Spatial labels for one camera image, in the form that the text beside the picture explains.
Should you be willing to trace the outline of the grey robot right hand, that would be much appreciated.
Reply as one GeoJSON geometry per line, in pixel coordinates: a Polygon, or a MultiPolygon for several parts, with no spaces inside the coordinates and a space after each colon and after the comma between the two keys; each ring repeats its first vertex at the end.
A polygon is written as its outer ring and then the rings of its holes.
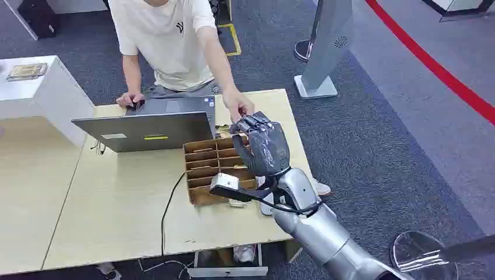
{"type": "Polygon", "coordinates": [[[229,128],[237,154],[255,176],[277,176],[290,168],[290,149],[279,122],[258,111],[229,128]]]}

